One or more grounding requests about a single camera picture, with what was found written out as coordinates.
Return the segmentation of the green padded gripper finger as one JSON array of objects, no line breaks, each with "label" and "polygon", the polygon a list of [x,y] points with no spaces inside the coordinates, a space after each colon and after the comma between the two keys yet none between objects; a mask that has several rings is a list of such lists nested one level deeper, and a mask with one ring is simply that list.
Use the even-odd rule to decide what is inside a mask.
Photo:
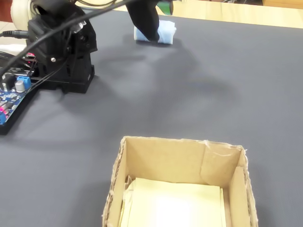
[{"label": "green padded gripper finger", "polygon": [[173,1],[172,0],[160,0],[157,3],[157,7],[164,15],[173,15]]}]

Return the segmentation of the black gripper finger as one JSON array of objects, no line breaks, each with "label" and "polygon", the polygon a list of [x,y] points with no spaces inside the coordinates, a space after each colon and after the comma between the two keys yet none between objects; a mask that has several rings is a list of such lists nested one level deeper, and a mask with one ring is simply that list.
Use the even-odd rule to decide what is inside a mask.
[{"label": "black gripper finger", "polygon": [[156,10],[158,0],[136,0],[126,4],[134,26],[151,42],[157,42],[159,15]]}]

